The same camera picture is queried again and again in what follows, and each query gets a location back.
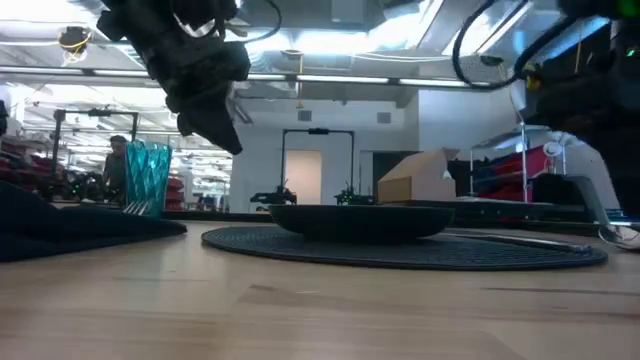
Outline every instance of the fluorescent light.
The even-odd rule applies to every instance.
[[[109,124],[105,124],[102,121],[98,121],[98,126],[103,127],[105,130],[115,130],[115,128]]]
[[[8,74],[42,74],[42,75],[82,75],[80,69],[27,67],[27,66],[0,66],[0,72]]]
[[[305,55],[351,55],[372,50],[368,43],[364,32],[304,31],[298,37],[294,50]]]
[[[249,74],[247,80],[257,80],[257,81],[284,81],[284,75],[278,74]]]
[[[266,34],[266,31],[250,31],[247,38],[254,39],[264,34]],[[245,48],[249,53],[288,50],[291,49],[291,39],[285,33],[278,32],[270,38],[249,43],[245,45]]]
[[[138,130],[138,135],[180,135],[179,131],[163,131],[163,130]]]
[[[386,84],[387,78],[374,78],[363,76],[324,76],[324,75],[298,75],[298,80],[307,82],[339,82],[356,84]]]
[[[93,72],[98,76],[149,77],[147,72],[142,70],[94,70]]]
[[[200,157],[196,153],[209,154],[209,155],[219,155],[220,157],[228,157],[229,153],[224,150],[215,150],[215,149],[176,149],[174,152],[175,156],[195,156]]]
[[[85,168],[81,168],[75,165],[69,166],[69,170],[71,171],[78,171],[78,172],[88,172],[89,170],[85,169]]]
[[[411,32],[409,38],[407,39],[407,43],[405,44],[405,48],[407,49],[414,48],[420,45],[420,41],[425,36],[427,31],[429,31],[429,28],[438,15],[438,12],[440,11],[442,4],[444,3],[444,0],[430,0],[428,1],[428,3],[429,4],[427,5],[427,11],[424,12],[424,16],[422,16],[422,20],[420,20],[420,23],[418,24],[418,30]]]
[[[400,79],[398,83],[400,85],[409,85],[409,86],[439,86],[439,87],[466,87],[467,86],[467,84],[459,80]]]
[[[502,25],[485,43],[478,49],[479,53],[487,52],[495,43],[500,40],[522,17],[533,7],[533,2],[526,3],[511,19]]]
[[[23,131],[55,131],[56,129],[53,127],[23,127]],[[60,129],[62,133],[78,133],[78,134],[128,134],[131,131],[127,130],[102,130],[102,129],[93,129],[93,128],[82,128],[82,127],[63,127]]]
[[[94,163],[95,161],[104,161],[105,155],[95,155],[95,154],[78,154],[78,160],[87,161],[89,163]]]
[[[67,149],[79,152],[102,152],[110,151],[111,146],[98,146],[98,145],[67,145]]]

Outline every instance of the fork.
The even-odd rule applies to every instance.
[[[133,201],[127,205],[122,212],[125,214],[142,216],[147,211],[148,207],[148,201]]]

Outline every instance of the ceiling light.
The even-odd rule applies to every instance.
[[[82,22],[95,24],[94,15],[82,7],[65,0],[21,0],[3,6],[0,20],[20,19],[48,23]]]
[[[77,171],[77,172],[89,172],[89,170],[85,169],[85,168],[81,168],[79,166],[75,166],[75,165],[71,165],[69,166],[69,170],[71,171]]]
[[[98,76],[123,76],[134,78],[148,78],[146,71],[143,70],[94,70]]]
[[[162,131],[162,130],[138,130],[138,135],[180,135],[179,131]]]
[[[248,39],[255,39],[258,36],[266,34],[266,31],[262,32],[249,32]],[[278,32],[270,38],[266,38],[260,41],[254,41],[245,45],[245,48],[250,53],[263,52],[263,51],[281,51],[291,48],[291,39],[283,32]]]
[[[51,67],[29,67],[29,66],[0,66],[0,72],[6,74],[29,74],[29,75],[82,75],[80,69],[51,68]]]
[[[440,11],[442,4],[444,3],[444,0],[423,1],[420,5],[426,3],[428,3],[426,11],[422,12],[424,15],[422,16],[422,20],[420,20],[420,23],[418,24],[418,30],[411,32],[409,38],[407,39],[407,43],[405,44],[405,48],[407,49],[414,48],[420,45],[420,42],[427,34],[427,31],[429,31],[431,24],[433,24],[433,21],[436,19],[436,16],[438,15],[438,12]]]
[[[78,152],[107,152],[111,150],[111,146],[67,145],[67,149]]]
[[[337,31],[304,31],[293,49],[305,55],[351,55],[371,50],[366,33]]]
[[[498,31],[496,31],[485,43],[478,49],[480,54],[487,52],[495,43],[500,40],[527,12],[533,7],[533,2],[526,3],[515,15],[507,20]]]
[[[98,126],[100,126],[101,128],[105,129],[105,130],[115,130],[115,128],[109,124],[106,124],[102,121],[98,121]]]
[[[195,156],[198,157],[198,154],[195,153],[203,153],[210,155],[220,155],[222,157],[228,157],[229,153],[224,150],[215,150],[215,149],[176,149],[174,153],[176,156]]]
[[[434,87],[466,87],[467,84],[458,80],[437,80],[437,79],[400,79],[400,85],[408,86],[434,86]]]
[[[74,134],[128,134],[126,130],[102,130],[95,129],[96,125],[90,127],[63,127],[60,129],[62,133],[74,133]],[[55,131],[53,127],[23,127],[23,131]]]
[[[78,160],[87,160],[91,161],[104,161],[106,155],[96,155],[96,154],[78,154],[76,158]]]
[[[247,80],[256,80],[256,81],[284,81],[284,75],[277,74],[249,74]]]
[[[375,78],[364,76],[324,76],[324,75],[298,75],[298,80],[306,82],[338,82],[355,84],[386,84],[387,78]]]

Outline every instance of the person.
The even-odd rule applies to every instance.
[[[7,133],[9,113],[4,106],[4,101],[0,100],[0,137]]]
[[[110,190],[124,195],[127,185],[127,171],[125,163],[125,151],[127,148],[127,139],[123,136],[116,135],[111,137],[111,149],[113,152],[107,156],[104,164],[104,183]]]

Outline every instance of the black cloth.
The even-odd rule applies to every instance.
[[[0,182],[0,262],[175,236],[182,224],[116,210],[57,209],[40,197]]]

